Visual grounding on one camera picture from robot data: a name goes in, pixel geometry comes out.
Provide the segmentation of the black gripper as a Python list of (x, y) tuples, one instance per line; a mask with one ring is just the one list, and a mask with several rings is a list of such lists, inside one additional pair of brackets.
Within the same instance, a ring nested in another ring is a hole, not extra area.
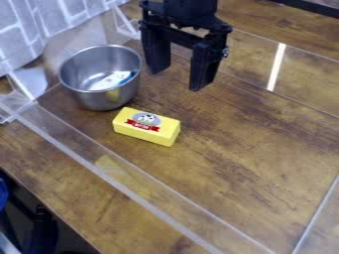
[(217, 3), (219, 0), (139, 0), (141, 23), (147, 28), (141, 30), (141, 46), (153, 74), (171, 65), (171, 42), (163, 33), (179, 35), (183, 28), (209, 32), (192, 48), (192, 91), (199, 91), (213, 82), (220, 61), (228, 56), (227, 38), (233, 27), (216, 17)]

